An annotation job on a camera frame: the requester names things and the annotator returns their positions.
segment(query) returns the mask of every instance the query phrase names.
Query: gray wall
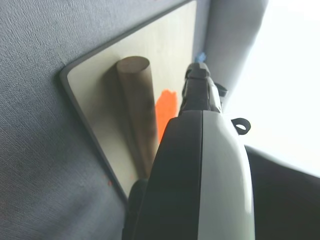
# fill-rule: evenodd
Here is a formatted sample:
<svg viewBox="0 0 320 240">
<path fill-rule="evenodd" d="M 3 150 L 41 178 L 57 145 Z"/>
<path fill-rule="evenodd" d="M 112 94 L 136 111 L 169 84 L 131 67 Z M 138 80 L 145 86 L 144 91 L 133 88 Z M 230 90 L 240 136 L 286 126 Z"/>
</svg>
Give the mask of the gray wall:
<svg viewBox="0 0 320 240">
<path fill-rule="evenodd" d="M 0 2 L 0 239 L 120 239 L 125 204 L 59 72 L 181 2 Z M 195 53 L 209 0 L 199 5 Z"/>
<path fill-rule="evenodd" d="M 235 88 L 268 0 L 212 0 L 204 51 L 214 82 Z"/>
</svg>

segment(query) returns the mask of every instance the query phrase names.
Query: cutting board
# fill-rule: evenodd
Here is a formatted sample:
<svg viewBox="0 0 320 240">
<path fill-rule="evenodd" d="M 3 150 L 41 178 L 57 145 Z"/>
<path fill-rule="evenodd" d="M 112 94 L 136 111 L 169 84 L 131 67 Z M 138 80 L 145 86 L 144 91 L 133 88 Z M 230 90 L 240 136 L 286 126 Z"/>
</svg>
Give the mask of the cutting board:
<svg viewBox="0 0 320 240">
<path fill-rule="evenodd" d="M 68 96 L 127 196 L 141 177 L 142 166 L 134 161 L 139 153 L 134 147 L 115 64 L 129 56 L 148 58 L 154 102 L 164 90 L 170 90 L 177 93 L 180 106 L 186 69 L 192 62 L 196 6 L 196 1 L 190 1 L 166 12 L 76 60 L 61 72 Z"/>
</svg>

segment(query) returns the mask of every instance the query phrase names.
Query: cylinder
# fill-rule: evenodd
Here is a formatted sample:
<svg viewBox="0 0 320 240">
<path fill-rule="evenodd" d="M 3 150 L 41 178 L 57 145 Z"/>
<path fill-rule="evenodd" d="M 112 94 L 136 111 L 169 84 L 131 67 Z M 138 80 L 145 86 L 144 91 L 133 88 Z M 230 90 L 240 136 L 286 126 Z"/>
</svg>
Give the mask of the cylinder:
<svg viewBox="0 0 320 240">
<path fill-rule="evenodd" d="M 154 90 L 150 62 L 142 56 L 130 56 L 116 64 L 126 99 L 131 126 L 149 177 L 158 148 Z"/>
</svg>

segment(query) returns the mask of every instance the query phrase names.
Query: wooden cylinder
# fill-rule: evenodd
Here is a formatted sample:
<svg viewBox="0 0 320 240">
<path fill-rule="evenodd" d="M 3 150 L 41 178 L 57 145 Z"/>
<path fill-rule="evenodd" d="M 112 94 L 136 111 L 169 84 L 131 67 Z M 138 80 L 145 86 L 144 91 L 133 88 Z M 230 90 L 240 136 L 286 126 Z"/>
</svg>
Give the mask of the wooden cylinder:
<svg viewBox="0 0 320 240">
<path fill-rule="evenodd" d="M 150 62 L 130 56 L 116 64 L 123 87 L 134 138 L 146 176 L 149 177 L 158 148 L 157 122 Z"/>
</svg>

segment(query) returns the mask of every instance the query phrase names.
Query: orange patch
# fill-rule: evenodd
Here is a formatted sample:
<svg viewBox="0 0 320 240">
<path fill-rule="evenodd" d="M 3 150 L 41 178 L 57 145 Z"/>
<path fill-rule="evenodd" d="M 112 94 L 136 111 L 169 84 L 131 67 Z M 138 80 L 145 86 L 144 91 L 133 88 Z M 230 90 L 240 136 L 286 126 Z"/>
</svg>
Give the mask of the orange patch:
<svg viewBox="0 0 320 240">
<path fill-rule="evenodd" d="M 158 142 L 160 143 L 170 119 L 177 115 L 177 93 L 163 90 L 155 104 L 155 117 L 158 130 Z"/>
</svg>

